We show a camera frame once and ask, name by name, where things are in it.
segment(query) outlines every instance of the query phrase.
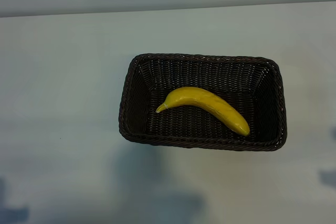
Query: dark brown wicker basket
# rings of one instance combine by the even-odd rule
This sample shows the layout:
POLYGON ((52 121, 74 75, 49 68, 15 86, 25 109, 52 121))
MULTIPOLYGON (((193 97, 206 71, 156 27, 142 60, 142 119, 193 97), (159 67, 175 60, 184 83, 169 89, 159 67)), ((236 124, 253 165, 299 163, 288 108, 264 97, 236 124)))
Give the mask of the dark brown wicker basket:
POLYGON ((119 129, 133 142, 235 151, 275 151, 287 137, 279 67, 257 57, 144 54, 129 67, 122 94, 119 129), (211 114, 181 106, 156 114, 176 88, 193 86, 215 93, 250 126, 248 137, 229 130, 211 114))

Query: wicker basket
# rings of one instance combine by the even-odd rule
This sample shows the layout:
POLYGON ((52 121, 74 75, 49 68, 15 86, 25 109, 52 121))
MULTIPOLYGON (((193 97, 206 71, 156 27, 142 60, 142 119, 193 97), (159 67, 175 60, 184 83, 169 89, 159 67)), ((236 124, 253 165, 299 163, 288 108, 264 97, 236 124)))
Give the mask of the wicker basket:
POLYGON ((119 129, 133 142, 235 151, 275 151, 287 137, 279 67, 255 57, 144 54, 130 64, 122 94, 119 129), (233 106, 250 126, 240 136, 194 106, 156 114, 176 88, 206 89, 233 106))

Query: white table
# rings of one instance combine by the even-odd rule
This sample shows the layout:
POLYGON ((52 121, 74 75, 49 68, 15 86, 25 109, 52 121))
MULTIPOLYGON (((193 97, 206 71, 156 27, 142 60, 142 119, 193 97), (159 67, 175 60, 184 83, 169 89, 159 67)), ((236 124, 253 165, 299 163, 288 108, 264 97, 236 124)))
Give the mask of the white table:
POLYGON ((0 18, 0 223, 334 224, 335 18, 336 2, 0 18), (273 59, 285 146, 123 139, 124 77, 145 52, 273 59))

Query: banana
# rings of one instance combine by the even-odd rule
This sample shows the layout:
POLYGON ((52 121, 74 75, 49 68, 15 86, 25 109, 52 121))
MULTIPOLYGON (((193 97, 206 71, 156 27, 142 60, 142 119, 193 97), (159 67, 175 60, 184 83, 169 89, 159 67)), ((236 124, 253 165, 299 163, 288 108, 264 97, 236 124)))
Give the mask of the banana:
POLYGON ((238 111, 219 96, 201 88, 183 87, 173 90, 156 112, 160 113, 163 110, 182 105, 197 106, 211 113, 239 135, 247 136, 250 133, 246 120, 238 111))

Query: banana stem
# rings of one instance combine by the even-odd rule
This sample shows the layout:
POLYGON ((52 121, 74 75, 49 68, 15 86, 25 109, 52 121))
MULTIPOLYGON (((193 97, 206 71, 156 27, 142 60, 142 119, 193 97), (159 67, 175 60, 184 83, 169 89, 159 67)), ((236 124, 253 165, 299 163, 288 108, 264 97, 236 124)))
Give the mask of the banana stem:
POLYGON ((167 105, 165 103, 162 103, 157 109, 156 109, 156 113, 160 113, 161 111, 163 110, 166 110, 168 109, 167 108, 167 105))

